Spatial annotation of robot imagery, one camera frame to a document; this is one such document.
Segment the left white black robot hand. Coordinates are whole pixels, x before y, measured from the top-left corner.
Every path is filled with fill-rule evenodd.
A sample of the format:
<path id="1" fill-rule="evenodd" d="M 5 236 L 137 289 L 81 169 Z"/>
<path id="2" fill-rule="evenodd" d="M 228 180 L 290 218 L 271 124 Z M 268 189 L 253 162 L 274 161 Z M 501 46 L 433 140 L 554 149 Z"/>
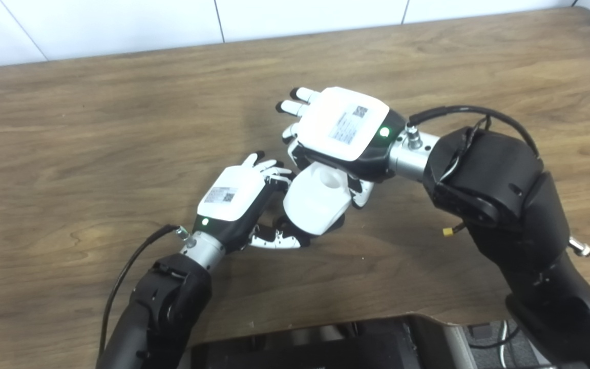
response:
<path id="1" fill-rule="evenodd" d="M 215 238 L 226 254 L 248 245 L 268 249 L 306 246 L 290 231 L 259 225 L 274 193 L 286 193 L 295 178 L 283 162 L 263 160 L 264 156 L 262 150 L 253 152 L 239 165 L 225 168 L 198 205 L 194 233 Z"/>

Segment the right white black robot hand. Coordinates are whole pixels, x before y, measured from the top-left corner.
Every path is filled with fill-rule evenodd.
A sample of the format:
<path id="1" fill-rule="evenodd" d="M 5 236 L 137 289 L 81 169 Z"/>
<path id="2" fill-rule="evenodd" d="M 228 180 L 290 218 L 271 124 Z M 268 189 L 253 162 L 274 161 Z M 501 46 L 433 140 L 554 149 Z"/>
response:
<path id="1" fill-rule="evenodd" d="M 276 111 L 298 118 L 282 133 L 298 170 L 318 162 L 346 173 L 355 208 L 365 207 L 376 183 L 393 177 L 389 152 L 408 122 L 381 100 L 342 87 L 297 87 Z"/>

